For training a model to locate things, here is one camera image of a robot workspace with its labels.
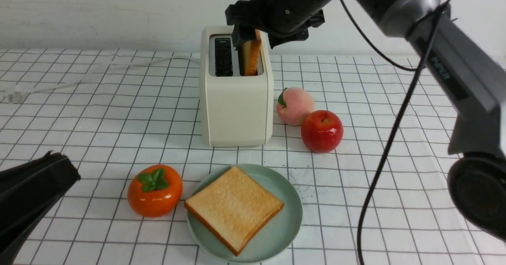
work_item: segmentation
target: peach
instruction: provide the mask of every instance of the peach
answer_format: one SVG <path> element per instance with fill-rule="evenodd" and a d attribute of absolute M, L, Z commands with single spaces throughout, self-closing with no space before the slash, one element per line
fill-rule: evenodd
<path fill-rule="evenodd" d="M 299 87 L 285 88 L 278 97 L 276 110 L 283 123 L 300 126 L 315 109 L 311 95 Z"/>

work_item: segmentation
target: grid tablecloth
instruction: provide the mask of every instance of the grid tablecloth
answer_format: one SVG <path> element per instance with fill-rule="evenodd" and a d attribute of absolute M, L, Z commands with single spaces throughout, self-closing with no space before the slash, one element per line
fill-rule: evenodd
<path fill-rule="evenodd" d="M 0 85 L 65 83 L 92 64 L 171 55 L 3 49 Z M 109 68 L 76 86 L 30 94 L 20 105 L 0 103 L 1 170 L 54 150 L 69 156 L 83 178 L 38 224 L 15 263 L 222 264 L 192 240 L 182 201 L 163 218 L 141 218 L 129 208 L 125 189 L 145 167 L 170 164 L 184 179 L 184 199 L 214 169 L 255 163 L 289 179 L 304 208 L 296 240 L 263 265 L 356 264 L 360 208 L 412 74 L 377 56 L 270 58 L 275 98 L 284 87 L 303 87 L 316 109 L 343 121 L 344 139 L 335 152 L 308 152 L 300 128 L 283 125 L 276 114 L 268 144 L 209 148 L 201 135 L 199 68 L 187 60 Z M 416 57 L 394 59 L 417 63 Z M 456 112 L 426 72 L 420 83 L 367 211 L 366 264 L 506 264 L 505 244 L 466 222 L 450 200 L 445 177 L 458 157 L 446 148 Z"/>

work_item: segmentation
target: apple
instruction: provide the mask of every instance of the apple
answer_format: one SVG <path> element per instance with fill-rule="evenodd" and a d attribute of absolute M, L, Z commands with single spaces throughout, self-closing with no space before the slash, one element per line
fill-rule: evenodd
<path fill-rule="evenodd" d="M 334 150 L 343 139 L 343 123 L 328 110 L 316 110 L 309 114 L 300 127 L 304 145 L 316 153 Z"/>

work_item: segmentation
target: plate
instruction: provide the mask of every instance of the plate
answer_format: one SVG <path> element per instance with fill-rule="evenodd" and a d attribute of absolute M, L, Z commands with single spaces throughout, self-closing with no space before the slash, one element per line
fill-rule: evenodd
<path fill-rule="evenodd" d="M 296 238 L 302 224 L 302 202 L 288 179 L 276 171 L 257 164 L 237 164 L 237 166 L 282 200 L 283 209 L 251 239 L 239 256 L 229 251 L 191 213 L 187 215 L 188 227 L 195 242 L 208 254 L 230 263 L 259 263 L 284 251 Z M 230 167 L 213 171 L 197 185 L 192 195 L 204 189 Z"/>

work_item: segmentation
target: toasted bread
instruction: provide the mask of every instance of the toasted bread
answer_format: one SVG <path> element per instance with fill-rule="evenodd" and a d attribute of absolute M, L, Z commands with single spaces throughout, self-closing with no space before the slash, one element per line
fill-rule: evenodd
<path fill-rule="evenodd" d="M 185 201 L 185 208 L 235 256 L 284 206 L 237 166 Z"/>
<path fill-rule="evenodd" d="M 255 30 L 257 36 L 256 41 L 248 41 L 241 46 L 242 54 L 242 70 L 241 75 L 252 76 L 257 75 L 258 58 L 260 57 L 260 47 L 262 46 L 262 40 L 260 38 L 260 32 Z"/>

